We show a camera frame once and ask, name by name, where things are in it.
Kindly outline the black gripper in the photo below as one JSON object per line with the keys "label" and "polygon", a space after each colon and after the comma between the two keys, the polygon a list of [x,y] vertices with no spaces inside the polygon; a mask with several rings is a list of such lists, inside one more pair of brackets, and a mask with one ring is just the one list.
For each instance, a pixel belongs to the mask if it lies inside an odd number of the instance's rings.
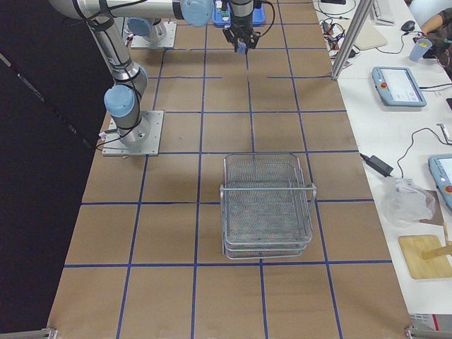
{"label": "black gripper", "polygon": [[222,29],[225,39],[234,47],[237,52],[237,40],[246,43],[247,49],[255,49],[261,38],[260,32],[253,31],[253,28],[240,23],[231,22],[230,26]]}

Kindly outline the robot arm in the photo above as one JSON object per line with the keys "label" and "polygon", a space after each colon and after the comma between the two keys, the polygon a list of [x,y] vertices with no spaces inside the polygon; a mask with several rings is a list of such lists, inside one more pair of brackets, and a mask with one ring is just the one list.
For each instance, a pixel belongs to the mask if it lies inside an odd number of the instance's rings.
{"label": "robot arm", "polygon": [[145,19],[178,18],[194,27],[208,23],[213,12],[212,1],[51,1],[67,18],[87,23],[105,57],[114,86],[104,95],[107,111],[116,124],[111,146],[116,154],[151,154],[147,141],[159,141],[151,133],[150,112],[141,109],[141,98],[148,84],[142,66],[134,62],[115,23],[117,17]]}
{"label": "robot arm", "polygon": [[[230,24],[222,29],[227,42],[242,54],[255,49],[261,37],[253,28],[255,2],[222,1],[221,5],[230,12]],[[194,27],[203,27],[208,24],[214,7],[214,1],[142,1],[125,16],[133,34],[157,42],[167,36],[163,18],[177,18]]]}

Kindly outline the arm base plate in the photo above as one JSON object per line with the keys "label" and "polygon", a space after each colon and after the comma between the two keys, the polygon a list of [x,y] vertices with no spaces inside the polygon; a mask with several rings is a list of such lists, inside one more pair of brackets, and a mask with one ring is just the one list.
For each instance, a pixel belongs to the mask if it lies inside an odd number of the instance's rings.
{"label": "arm base plate", "polygon": [[174,47],[176,22],[162,22],[154,25],[147,36],[134,35],[132,49],[171,49]]}
{"label": "arm base plate", "polygon": [[110,119],[106,144],[102,145],[104,156],[158,156],[164,119],[163,111],[141,111],[141,122],[131,133],[118,140],[117,126]]}

